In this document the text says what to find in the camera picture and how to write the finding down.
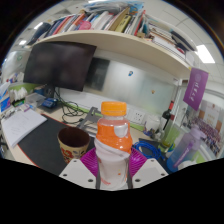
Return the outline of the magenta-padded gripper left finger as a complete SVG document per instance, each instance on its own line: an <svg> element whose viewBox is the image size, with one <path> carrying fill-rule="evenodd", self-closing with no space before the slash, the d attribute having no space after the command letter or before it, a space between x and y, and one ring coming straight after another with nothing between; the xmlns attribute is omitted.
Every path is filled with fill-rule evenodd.
<svg viewBox="0 0 224 224"><path fill-rule="evenodd" d="M100 173L96 149L89 150L81 159L72 159L60 177L88 189L100 188Z"/></svg>

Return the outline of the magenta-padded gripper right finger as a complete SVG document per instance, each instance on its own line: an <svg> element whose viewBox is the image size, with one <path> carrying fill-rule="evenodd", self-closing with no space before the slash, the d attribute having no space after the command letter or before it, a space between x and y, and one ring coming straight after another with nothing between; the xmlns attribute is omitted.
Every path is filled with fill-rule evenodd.
<svg viewBox="0 0 224 224"><path fill-rule="evenodd" d="M132 149L129 158L127 186L136 189L166 177L168 173L155 159L147 159L141 152Z"/></svg>

